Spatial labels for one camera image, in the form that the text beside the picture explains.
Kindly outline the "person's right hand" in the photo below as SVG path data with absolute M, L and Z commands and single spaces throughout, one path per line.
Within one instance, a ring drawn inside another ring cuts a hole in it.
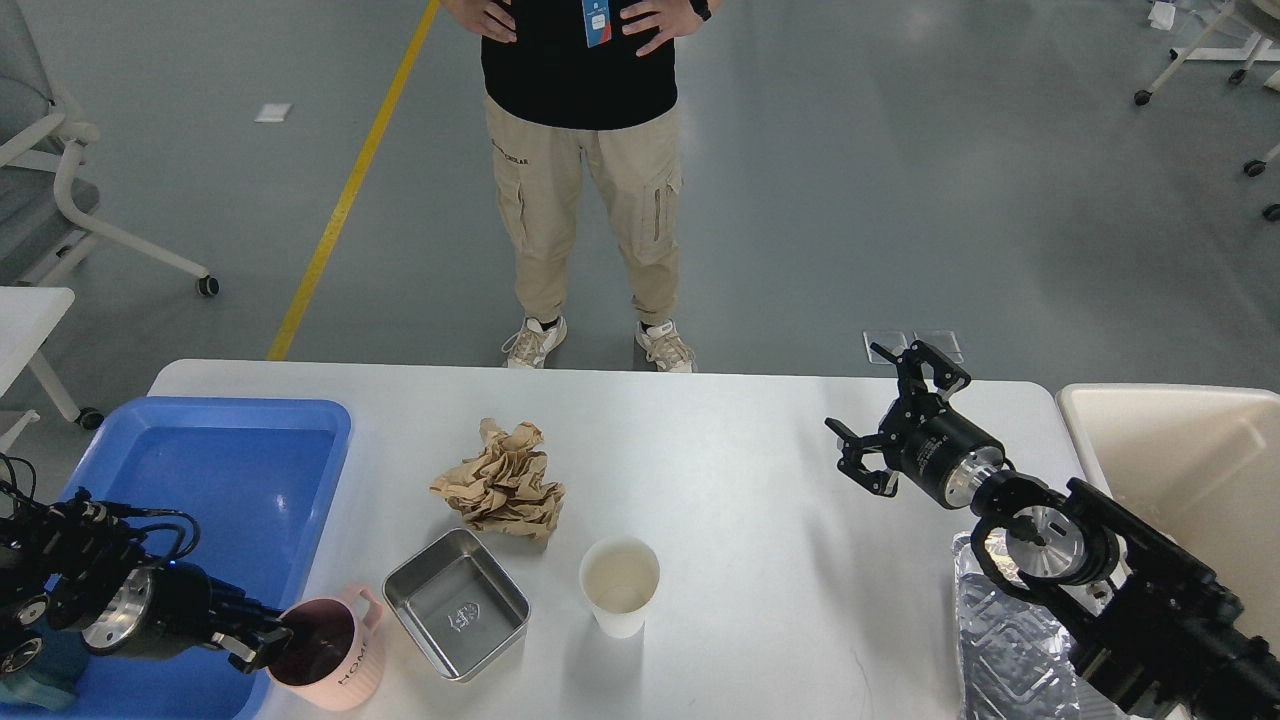
M 449 17 L 472 35 L 498 44 L 517 41 L 516 22 L 502 1 L 440 1 Z

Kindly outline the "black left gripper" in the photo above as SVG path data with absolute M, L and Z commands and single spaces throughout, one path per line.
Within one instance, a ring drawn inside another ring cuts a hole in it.
M 82 630 L 93 656 L 165 660 L 189 648 L 224 650 L 244 675 L 266 667 L 288 630 L 282 611 L 189 562 L 133 570 Z

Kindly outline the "person's left hand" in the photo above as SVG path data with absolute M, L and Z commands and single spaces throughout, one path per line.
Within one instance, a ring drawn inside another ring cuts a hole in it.
M 646 56 L 676 38 L 695 35 L 714 14 L 722 1 L 637 1 L 620 12 L 623 33 L 652 37 L 636 51 Z

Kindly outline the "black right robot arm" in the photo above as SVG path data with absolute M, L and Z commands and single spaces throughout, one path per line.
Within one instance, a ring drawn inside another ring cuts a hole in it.
M 897 396 L 870 436 L 826 419 L 842 474 L 881 497 L 909 479 L 941 507 L 972 511 L 980 570 L 1047 609 L 1073 638 L 1074 673 L 1125 714 L 1277 716 L 1277 659 L 1236 629 L 1244 605 L 1213 569 L 1083 479 L 1056 491 L 1019 471 L 951 406 L 972 377 L 936 346 L 868 350 L 895 368 Z

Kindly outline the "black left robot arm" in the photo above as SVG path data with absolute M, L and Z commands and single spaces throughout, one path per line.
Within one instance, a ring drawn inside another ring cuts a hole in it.
M 175 509 L 95 498 L 78 488 L 41 503 L 19 483 L 31 461 L 3 456 L 3 674 L 46 647 L 40 621 L 74 632 L 95 657 L 163 661 L 223 651 L 243 674 L 262 670 L 294 639 L 279 609 L 188 561 L 198 521 Z

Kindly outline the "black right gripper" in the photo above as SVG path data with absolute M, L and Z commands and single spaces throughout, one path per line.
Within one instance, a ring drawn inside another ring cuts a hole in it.
M 897 471 L 945 509 L 969 506 L 979 487 L 1006 466 L 1005 447 L 945 402 L 969 387 L 972 375 L 922 340 L 899 351 L 872 342 L 870 351 L 895 366 L 900 398 L 872 436 L 858 436 L 840 419 L 826 418 L 837 437 L 837 469 L 878 497 L 897 495 Z M 911 398 L 923 395 L 940 398 Z M 865 465 L 865 456 L 876 454 L 884 456 L 888 470 Z

